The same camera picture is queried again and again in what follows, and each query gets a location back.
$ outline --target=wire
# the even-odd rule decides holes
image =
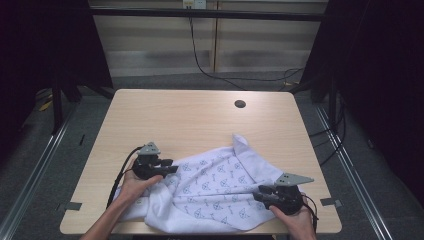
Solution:
[[[328,62],[325,62],[324,64],[322,64],[322,66],[317,71],[318,73],[315,74],[313,77],[311,77],[311,79],[309,79],[308,81],[306,81],[304,83],[302,83],[302,81],[301,81],[296,87],[290,89],[288,92],[295,95],[299,92],[306,91],[306,90],[310,89],[314,84],[319,82],[323,76],[325,76],[325,74],[327,72],[325,70],[326,70],[328,64],[329,64]]]
[[[319,220],[317,205],[315,204],[314,200],[312,200],[312,198],[310,198],[306,195],[303,195],[303,196],[305,196],[307,199],[309,199],[314,204],[315,212],[312,210],[312,208],[308,204],[303,203],[303,206],[305,206],[309,210],[309,212],[311,212],[311,214],[312,214],[312,226],[314,227],[314,231],[316,233],[317,232],[318,220]]]
[[[322,161],[322,162],[320,162],[319,163],[319,165],[322,167],[325,163],[327,163],[328,162],[328,160],[330,160],[333,156],[334,156],[334,154],[336,154],[338,151],[339,151],[339,149],[340,149],[340,147],[342,146],[342,144],[343,144],[343,141],[344,141],[344,139],[345,139],[345,137],[346,137],[346,117],[343,117],[343,137],[342,137],[342,139],[340,140],[340,143],[337,145],[337,147],[336,147],[336,149],[334,149],[334,151],[330,154],[330,156],[328,156],[324,161]]]
[[[130,160],[131,156],[132,156],[135,152],[137,152],[138,150],[140,150],[141,148],[142,148],[142,147],[137,147],[137,148],[135,148],[134,150],[132,150],[132,151],[131,151],[131,153],[128,155],[127,159],[125,159],[125,162],[124,162],[124,164],[122,165],[121,171],[119,172],[118,176],[116,177],[116,179],[115,179],[115,183],[113,184],[112,190],[110,191],[109,199],[108,199],[108,201],[107,201],[106,208],[108,208],[108,207],[109,207],[109,205],[112,203],[112,201],[113,201],[113,197],[114,197],[114,195],[115,195],[116,189],[118,188],[118,184],[119,184],[119,182],[121,181],[122,176],[124,176],[124,174],[125,174],[126,172],[128,172],[129,170],[132,170],[132,169],[128,169],[128,170],[124,171],[125,166],[127,165],[127,163],[128,163],[128,161]]]
[[[341,99],[340,99],[339,101],[340,101],[340,109],[339,109],[339,113],[338,113],[338,116],[337,116],[336,127],[337,127],[337,126],[340,124],[340,122],[343,120],[343,118],[344,118],[344,110],[345,110],[345,104],[343,104],[343,103],[342,103],[342,100],[341,100]],[[326,132],[328,132],[328,131],[330,131],[330,130],[331,130],[330,128],[326,128],[326,129],[324,129],[324,130],[322,130],[322,131],[319,131],[319,132],[316,132],[316,133],[309,134],[309,137],[316,137],[316,136],[321,135],[321,134],[323,134],[323,133],[326,133]]]
[[[276,81],[286,80],[287,78],[290,78],[291,76],[295,75],[296,73],[298,73],[299,71],[301,71],[301,70],[304,69],[304,68],[288,69],[288,70],[284,71],[284,76],[283,77],[275,78],[275,79],[256,79],[256,78],[241,78],[241,77],[226,77],[226,78],[224,78],[224,77],[213,76],[213,75],[211,75],[209,73],[206,73],[202,69],[202,67],[200,66],[200,64],[199,64],[199,59],[197,57],[197,51],[196,51],[196,44],[195,44],[195,41],[194,41],[193,19],[192,18],[189,18],[189,22],[190,22],[190,33],[191,33],[191,40],[192,40],[192,44],[193,44],[193,52],[194,52],[194,58],[196,60],[196,65],[199,68],[200,72],[202,72],[204,75],[206,75],[206,76],[208,76],[210,78],[214,78],[214,79],[225,81],[225,82],[227,82],[227,83],[229,83],[229,84],[231,84],[231,85],[233,85],[233,86],[235,86],[235,87],[237,87],[237,88],[239,88],[241,90],[247,91],[247,89],[245,89],[245,88],[243,88],[241,86],[238,86],[237,84],[231,82],[230,80],[276,82]],[[289,72],[289,71],[295,71],[295,72],[293,72],[292,74],[286,76],[287,75],[287,72]],[[281,91],[285,87],[285,85],[286,85],[286,81],[284,83],[284,86],[279,91]]]
[[[322,143],[318,143],[317,145],[313,146],[313,148],[317,148],[317,147],[319,147],[319,146],[322,146],[322,145],[324,145],[324,144],[328,143],[329,141],[330,141],[330,138],[327,138],[327,140],[325,140],[325,141],[324,141],[324,142],[322,142]]]

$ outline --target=cloth with blue print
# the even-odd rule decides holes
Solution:
[[[246,231],[274,215],[252,192],[272,185],[283,174],[233,135],[233,146],[216,148],[174,162],[179,166],[150,187],[121,220],[144,218],[166,233]]]

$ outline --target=wall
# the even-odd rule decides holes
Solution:
[[[182,8],[182,1],[91,0],[91,6]],[[207,1],[207,9],[323,13],[325,0]],[[199,72],[187,18],[95,16],[112,77]],[[319,23],[193,19],[196,53],[207,72],[303,67]]]

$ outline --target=black curtain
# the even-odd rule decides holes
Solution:
[[[330,0],[301,85],[334,79],[347,108],[424,206],[424,2]]]
[[[54,80],[70,101],[80,99],[77,85],[113,87],[93,17],[63,11],[72,8],[89,5],[86,0],[0,1],[2,149],[13,142],[36,93]]]

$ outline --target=wooden table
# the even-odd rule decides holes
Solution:
[[[246,103],[235,106],[237,100]],[[67,210],[60,230],[82,234],[106,207],[113,182],[127,155],[150,141],[160,157],[178,160],[204,151],[231,146],[232,134],[244,136],[251,147],[282,170],[315,179],[302,189],[318,206],[318,233],[336,233],[341,223],[329,198],[323,174],[293,95],[281,92],[119,90],[111,103],[71,202],[79,211]],[[122,234],[161,233],[142,219],[119,223]],[[277,219],[248,234],[287,233]]]

